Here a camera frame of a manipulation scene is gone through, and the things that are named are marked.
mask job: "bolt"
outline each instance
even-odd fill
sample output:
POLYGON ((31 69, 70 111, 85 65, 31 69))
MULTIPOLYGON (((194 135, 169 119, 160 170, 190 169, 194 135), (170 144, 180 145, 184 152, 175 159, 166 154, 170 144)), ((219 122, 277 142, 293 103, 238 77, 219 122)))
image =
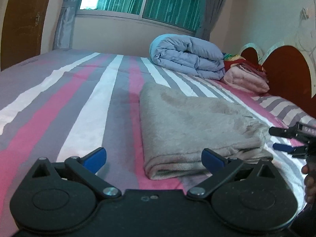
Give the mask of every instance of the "bolt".
POLYGON ((118 194, 118 189, 115 187, 107 187, 103 190, 103 193, 106 196, 115 196, 118 194))
POLYGON ((202 196, 205 194, 205 189, 201 187, 192 187, 189 192, 195 196, 202 196))

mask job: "window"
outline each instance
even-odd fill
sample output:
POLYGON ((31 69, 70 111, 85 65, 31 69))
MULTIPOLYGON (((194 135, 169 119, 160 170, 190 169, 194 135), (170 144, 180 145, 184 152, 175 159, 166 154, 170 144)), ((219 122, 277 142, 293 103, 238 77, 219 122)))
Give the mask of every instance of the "window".
POLYGON ((195 31, 199 24, 200 0, 82 0, 80 13, 161 22, 195 31))

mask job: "door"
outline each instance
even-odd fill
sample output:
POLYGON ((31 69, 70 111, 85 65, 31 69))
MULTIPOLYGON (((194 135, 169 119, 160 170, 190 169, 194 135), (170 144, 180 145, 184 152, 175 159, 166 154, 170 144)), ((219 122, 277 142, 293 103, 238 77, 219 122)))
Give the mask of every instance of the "door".
POLYGON ((8 1, 2 28, 1 70, 40 54, 48 1, 8 1))

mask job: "striped bedsheet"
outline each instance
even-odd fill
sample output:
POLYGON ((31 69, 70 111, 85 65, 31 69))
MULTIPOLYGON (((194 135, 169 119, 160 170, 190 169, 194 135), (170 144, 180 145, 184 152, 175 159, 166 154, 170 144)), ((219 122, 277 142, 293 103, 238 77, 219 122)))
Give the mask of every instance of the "striped bedsheet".
MULTIPOLYGON (((215 81, 190 77, 153 65, 147 58, 55 50, 0 73, 0 236, 16 231, 9 201, 38 157, 51 162, 107 150, 107 163, 97 175, 125 189, 183 189, 207 175, 149 180, 143 170, 139 92, 146 81, 181 90, 187 96, 218 97, 240 103, 269 126, 281 120, 249 94, 215 81)), ((303 207, 303 160, 266 148, 273 163, 303 207)))
POLYGON ((282 120, 287 126, 293 126, 298 121, 316 126, 316 119, 308 115, 294 103, 282 97, 269 95, 263 97, 255 96, 252 98, 271 114, 282 120))

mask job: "round pad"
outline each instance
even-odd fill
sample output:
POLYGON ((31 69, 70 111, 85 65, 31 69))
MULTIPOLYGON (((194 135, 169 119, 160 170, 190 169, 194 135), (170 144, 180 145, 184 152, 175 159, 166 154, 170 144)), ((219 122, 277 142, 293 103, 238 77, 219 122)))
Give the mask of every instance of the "round pad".
POLYGON ((225 184, 214 192, 211 205, 232 228, 255 234, 287 227, 297 210, 293 193, 268 178, 225 184))
POLYGON ((85 185, 60 180, 51 184, 43 178, 39 190, 30 188, 16 192, 10 203, 15 221, 22 227, 36 231, 62 231, 79 225, 94 211, 96 197, 85 185))
POLYGON ((40 210, 57 210, 65 206, 68 201, 68 193, 59 189, 39 191, 33 196, 33 204, 40 210))

